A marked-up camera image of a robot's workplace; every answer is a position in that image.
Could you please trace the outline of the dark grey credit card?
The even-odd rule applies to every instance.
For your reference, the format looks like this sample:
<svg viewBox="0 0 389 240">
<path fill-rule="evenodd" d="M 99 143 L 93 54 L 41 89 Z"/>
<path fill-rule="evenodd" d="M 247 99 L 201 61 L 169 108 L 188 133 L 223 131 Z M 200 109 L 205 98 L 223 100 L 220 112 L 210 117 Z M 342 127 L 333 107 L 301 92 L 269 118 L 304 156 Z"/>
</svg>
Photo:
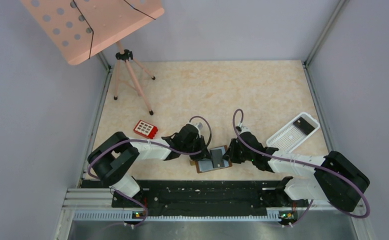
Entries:
<svg viewBox="0 0 389 240">
<path fill-rule="evenodd" d="M 221 148 L 214 148 L 210 150 L 212 167 L 214 169 L 221 169 L 225 167 L 223 159 L 223 150 Z"/>
</svg>

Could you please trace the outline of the black credit card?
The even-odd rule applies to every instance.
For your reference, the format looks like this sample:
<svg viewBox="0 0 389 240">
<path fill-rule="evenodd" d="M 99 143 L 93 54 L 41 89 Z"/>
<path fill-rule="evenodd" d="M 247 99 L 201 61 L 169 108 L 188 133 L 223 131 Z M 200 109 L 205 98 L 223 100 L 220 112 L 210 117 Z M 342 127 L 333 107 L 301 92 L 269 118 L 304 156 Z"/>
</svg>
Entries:
<svg viewBox="0 0 389 240">
<path fill-rule="evenodd" d="M 303 117 L 299 117 L 293 122 L 293 125 L 299 129 L 303 134 L 308 136 L 311 134 L 316 128 L 311 125 L 307 120 L 305 120 Z"/>
</svg>

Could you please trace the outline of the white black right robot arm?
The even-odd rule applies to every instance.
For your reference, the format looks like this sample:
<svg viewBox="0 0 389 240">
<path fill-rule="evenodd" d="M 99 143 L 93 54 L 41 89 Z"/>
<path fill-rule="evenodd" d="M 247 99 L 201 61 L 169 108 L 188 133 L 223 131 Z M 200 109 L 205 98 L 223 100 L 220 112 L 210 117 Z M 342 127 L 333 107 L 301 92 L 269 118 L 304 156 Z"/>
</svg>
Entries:
<svg viewBox="0 0 389 240">
<path fill-rule="evenodd" d="M 326 201 L 347 213 L 354 211 L 370 186 L 369 178 L 338 151 L 321 156 L 291 153 L 263 146 L 249 131 L 231 140 L 223 158 L 234 164 L 249 161 L 260 171 L 288 174 L 282 190 L 291 200 Z"/>
</svg>

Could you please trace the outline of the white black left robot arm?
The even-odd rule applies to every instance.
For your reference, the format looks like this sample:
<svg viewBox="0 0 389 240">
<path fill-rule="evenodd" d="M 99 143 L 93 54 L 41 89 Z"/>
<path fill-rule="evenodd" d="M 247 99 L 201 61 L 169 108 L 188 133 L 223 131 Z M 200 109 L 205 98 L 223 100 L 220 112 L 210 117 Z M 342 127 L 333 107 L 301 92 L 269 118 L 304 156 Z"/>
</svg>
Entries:
<svg viewBox="0 0 389 240">
<path fill-rule="evenodd" d="M 143 140 L 127 137 L 122 131 L 110 136 L 88 156 L 87 173 L 97 177 L 104 188 L 110 187 L 128 197 L 135 196 L 141 187 L 128 173 L 136 161 L 169 161 L 181 155 L 202 160 L 210 154 L 201 135 L 202 123 L 187 123 L 179 132 L 161 138 Z"/>
</svg>

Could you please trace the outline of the red block with white grid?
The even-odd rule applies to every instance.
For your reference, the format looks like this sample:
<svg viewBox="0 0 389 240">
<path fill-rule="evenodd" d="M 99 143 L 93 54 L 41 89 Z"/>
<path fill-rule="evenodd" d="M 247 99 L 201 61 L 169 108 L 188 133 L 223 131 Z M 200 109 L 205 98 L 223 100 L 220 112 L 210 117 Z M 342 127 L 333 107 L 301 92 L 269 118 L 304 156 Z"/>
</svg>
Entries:
<svg viewBox="0 0 389 240">
<path fill-rule="evenodd" d="M 135 125 L 133 132 L 144 138 L 153 139 L 158 132 L 158 128 L 146 121 L 139 120 Z"/>
</svg>

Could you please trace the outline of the white plastic basket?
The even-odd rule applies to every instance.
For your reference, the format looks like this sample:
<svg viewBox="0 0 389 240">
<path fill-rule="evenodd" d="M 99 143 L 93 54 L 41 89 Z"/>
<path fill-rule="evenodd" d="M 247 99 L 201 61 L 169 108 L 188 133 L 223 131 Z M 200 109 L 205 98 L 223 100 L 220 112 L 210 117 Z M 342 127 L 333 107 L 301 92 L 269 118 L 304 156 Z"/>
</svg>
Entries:
<svg viewBox="0 0 389 240">
<path fill-rule="evenodd" d="M 293 122 L 299 117 L 303 117 L 311 125 L 315 127 L 315 130 L 309 135 L 305 135 L 299 129 L 297 129 Z M 313 135 L 321 127 L 318 120 L 313 118 L 307 112 L 301 112 L 286 125 L 280 128 L 276 133 L 266 140 L 266 145 L 268 147 L 278 148 L 281 151 L 291 153 L 294 149 L 299 147 L 306 139 Z"/>
</svg>

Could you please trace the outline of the pink music stand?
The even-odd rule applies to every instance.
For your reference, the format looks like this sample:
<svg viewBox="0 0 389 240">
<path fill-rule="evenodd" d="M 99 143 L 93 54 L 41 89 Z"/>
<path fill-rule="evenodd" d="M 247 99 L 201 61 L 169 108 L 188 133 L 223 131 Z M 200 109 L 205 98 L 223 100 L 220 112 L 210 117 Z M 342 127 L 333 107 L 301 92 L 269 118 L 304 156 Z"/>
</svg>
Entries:
<svg viewBox="0 0 389 240">
<path fill-rule="evenodd" d="M 155 76 L 121 45 L 121 39 L 164 14 L 161 0 L 23 0 L 23 6 L 70 65 L 78 65 L 116 44 L 117 64 L 124 63 L 150 115 L 153 109 L 130 64 Z"/>
</svg>

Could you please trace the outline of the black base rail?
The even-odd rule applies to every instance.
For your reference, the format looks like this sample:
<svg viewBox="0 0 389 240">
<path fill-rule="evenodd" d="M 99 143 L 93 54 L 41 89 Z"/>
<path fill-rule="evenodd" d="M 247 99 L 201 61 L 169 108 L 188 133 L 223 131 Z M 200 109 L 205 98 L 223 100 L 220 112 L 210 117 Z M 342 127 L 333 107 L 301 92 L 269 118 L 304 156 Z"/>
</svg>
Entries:
<svg viewBox="0 0 389 240">
<path fill-rule="evenodd" d="M 302 208 L 279 180 L 138 180 L 133 199 L 149 217 L 264 217 L 272 208 Z"/>
</svg>

